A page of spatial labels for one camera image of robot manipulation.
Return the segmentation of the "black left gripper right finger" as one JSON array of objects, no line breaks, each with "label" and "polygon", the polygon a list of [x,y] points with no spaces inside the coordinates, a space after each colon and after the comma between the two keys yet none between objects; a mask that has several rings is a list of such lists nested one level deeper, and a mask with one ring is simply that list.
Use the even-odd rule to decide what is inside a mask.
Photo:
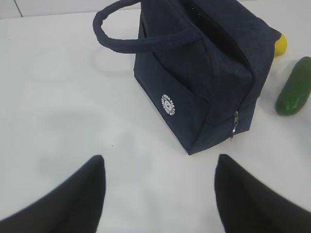
[{"label": "black left gripper right finger", "polygon": [[221,154],[215,170],[218,213],[227,233],[309,233],[311,214]]}]

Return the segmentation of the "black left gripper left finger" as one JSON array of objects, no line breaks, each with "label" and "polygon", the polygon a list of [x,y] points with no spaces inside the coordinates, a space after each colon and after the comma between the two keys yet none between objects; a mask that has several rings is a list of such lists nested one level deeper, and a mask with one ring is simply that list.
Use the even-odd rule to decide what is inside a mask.
[{"label": "black left gripper left finger", "polygon": [[95,233],[106,192],[104,159],[91,157],[53,191],[1,220],[2,233]]}]

